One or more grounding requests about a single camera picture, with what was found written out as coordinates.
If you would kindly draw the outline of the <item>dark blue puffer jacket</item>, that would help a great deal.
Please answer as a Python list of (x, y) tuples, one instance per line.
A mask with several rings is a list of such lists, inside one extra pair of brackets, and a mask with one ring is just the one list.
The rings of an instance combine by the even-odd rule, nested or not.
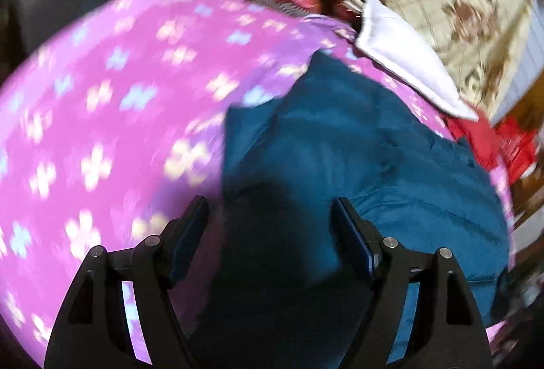
[(190, 345), (203, 368), (335, 368), (370, 300), (333, 202), (382, 235), (456, 255), (485, 323), (508, 262), (501, 201), (464, 144), (321, 52), (286, 96), (226, 114), (224, 241)]

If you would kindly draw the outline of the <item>red cushion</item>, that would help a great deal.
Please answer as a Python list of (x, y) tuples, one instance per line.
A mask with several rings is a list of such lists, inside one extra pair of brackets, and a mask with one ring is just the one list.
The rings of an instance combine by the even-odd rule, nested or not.
[(456, 141), (464, 140), (478, 164), (490, 172), (499, 165), (499, 141), (485, 114), (477, 108), (477, 121), (443, 114), (443, 120)]

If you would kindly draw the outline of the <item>pink floral bed sheet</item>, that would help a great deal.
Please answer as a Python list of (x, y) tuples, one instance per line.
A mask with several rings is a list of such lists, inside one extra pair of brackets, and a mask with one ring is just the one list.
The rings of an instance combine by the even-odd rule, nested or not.
[(136, 247), (203, 195), (210, 221), (172, 300), (194, 356), (224, 241), (226, 114), (286, 96), (316, 52), (466, 145), (359, 33), (246, 0), (112, 0), (17, 69), (1, 92), (1, 317), (35, 364), (88, 251)]

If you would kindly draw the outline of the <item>white pillow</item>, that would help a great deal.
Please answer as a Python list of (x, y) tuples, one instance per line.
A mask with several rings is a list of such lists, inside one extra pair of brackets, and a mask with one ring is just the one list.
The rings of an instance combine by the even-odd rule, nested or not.
[(478, 114), (461, 99), (453, 79), (428, 42), (381, 1), (364, 0), (355, 47), (445, 114), (478, 120)]

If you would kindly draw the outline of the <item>cream floral quilt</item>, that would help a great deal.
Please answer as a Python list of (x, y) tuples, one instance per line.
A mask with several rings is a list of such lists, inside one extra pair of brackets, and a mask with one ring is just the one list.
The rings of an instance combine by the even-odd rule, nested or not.
[(437, 53), (460, 96), (492, 118), (527, 44), (535, 0), (386, 0)]

